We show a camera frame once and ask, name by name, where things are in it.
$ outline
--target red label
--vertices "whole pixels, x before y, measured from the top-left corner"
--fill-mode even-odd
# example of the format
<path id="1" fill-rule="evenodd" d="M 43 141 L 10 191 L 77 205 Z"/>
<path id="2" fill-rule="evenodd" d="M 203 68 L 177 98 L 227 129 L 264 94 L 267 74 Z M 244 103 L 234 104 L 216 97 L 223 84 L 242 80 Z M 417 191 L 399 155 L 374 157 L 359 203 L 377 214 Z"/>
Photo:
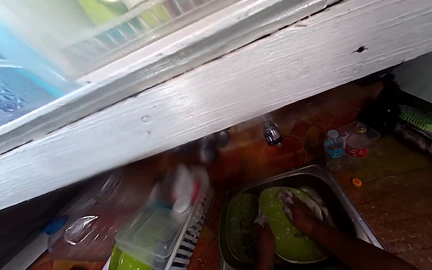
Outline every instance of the red label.
<path id="1" fill-rule="evenodd" d="M 351 146 L 347 146 L 347 145 L 346 145 L 345 150 L 349 156 L 352 156 L 355 158 L 365 157 L 369 152 L 368 148 L 366 148 L 366 149 L 354 149 Z"/>

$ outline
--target orange bottle cap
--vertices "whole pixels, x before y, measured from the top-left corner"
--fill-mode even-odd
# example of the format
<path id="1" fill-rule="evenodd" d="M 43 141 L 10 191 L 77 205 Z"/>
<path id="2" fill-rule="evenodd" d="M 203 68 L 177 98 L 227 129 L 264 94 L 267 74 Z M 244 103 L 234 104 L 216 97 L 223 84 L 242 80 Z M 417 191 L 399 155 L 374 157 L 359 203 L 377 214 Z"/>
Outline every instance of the orange bottle cap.
<path id="1" fill-rule="evenodd" d="M 355 186 L 355 187 L 361 187 L 363 185 L 363 182 L 361 180 L 359 180 L 358 178 L 354 178 L 352 180 L 352 182 L 353 182 L 353 186 Z"/>

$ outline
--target green plastic basket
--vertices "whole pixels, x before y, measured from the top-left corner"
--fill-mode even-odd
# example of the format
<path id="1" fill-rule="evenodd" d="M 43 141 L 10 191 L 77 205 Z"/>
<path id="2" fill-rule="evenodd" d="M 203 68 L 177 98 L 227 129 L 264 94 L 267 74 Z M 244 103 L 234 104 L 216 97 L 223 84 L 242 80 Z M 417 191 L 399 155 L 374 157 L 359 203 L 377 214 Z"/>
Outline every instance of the green plastic basket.
<path id="1" fill-rule="evenodd" d="M 399 105 L 399 118 L 410 122 L 421 130 L 432 130 L 432 113 L 423 112 L 417 108 Z"/>

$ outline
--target forearm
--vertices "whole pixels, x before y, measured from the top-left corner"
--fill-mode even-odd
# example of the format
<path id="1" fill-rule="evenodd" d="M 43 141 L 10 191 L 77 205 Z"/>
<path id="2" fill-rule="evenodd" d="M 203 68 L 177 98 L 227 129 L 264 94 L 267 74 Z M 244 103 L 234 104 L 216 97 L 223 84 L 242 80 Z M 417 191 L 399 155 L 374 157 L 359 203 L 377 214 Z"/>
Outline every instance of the forearm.
<path id="1" fill-rule="evenodd" d="M 401 258 L 316 221 L 308 236 L 354 270 L 417 270 Z"/>

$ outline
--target sink rim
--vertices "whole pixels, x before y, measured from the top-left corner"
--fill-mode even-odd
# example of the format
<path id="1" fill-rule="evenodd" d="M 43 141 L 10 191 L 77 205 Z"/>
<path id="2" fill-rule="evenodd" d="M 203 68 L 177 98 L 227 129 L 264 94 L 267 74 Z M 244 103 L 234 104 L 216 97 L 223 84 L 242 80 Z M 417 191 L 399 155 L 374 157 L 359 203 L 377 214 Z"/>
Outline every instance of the sink rim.
<path id="1" fill-rule="evenodd" d="M 378 239 L 375 236 L 375 233 L 373 230 L 369 227 L 368 223 L 364 220 L 364 218 L 361 216 L 361 214 L 357 211 L 356 207 L 351 202 L 350 198 L 346 195 L 344 190 L 341 188 L 339 183 L 333 178 L 333 175 L 331 172 L 327 169 L 325 165 L 319 160 L 312 161 L 310 163 L 307 163 L 299 168 L 292 169 L 288 172 L 275 175 L 266 179 L 263 179 L 261 181 L 256 181 L 253 183 L 250 183 L 247 186 L 243 187 L 237 187 L 234 189 L 229 190 L 225 194 L 225 201 L 222 206 L 221 210 L 221 216 L 219 217 L 219 250 L 221 253 L 221 259 L 227 263 L 228 261 L 231 261 L 228 257 L 231 256 L 234 260 L 237 260 L 234 258 L 234 256 L 231 254 L 231 251 L 229 250 L 228 245 L 228 238 L 226 235 L 226 213 L 228 211 L 228 202 L 229 199 L 231 199 L 233 196 L 239 193 L 244 193 L 246 190 L 254 188 L 256 186 L 259 186 L 261 184 L 265 184 L 268 182 L 272 182 L 275 180 L 279 180 L 281 178 L 286 178 L 290 176 L 295 175 L 313 175 L 317 178 L 319 178 L 321 181 L 327 184 L 327 186 L 333 191 L 333 193 L 336 195 L 337 200 L 341 203 L 343 206 L 344 211 L 348 214 L 355 232 L 357 238 L 366 241 L 380 249 L 384 249 L 381 243 L 378 241 Z"/>

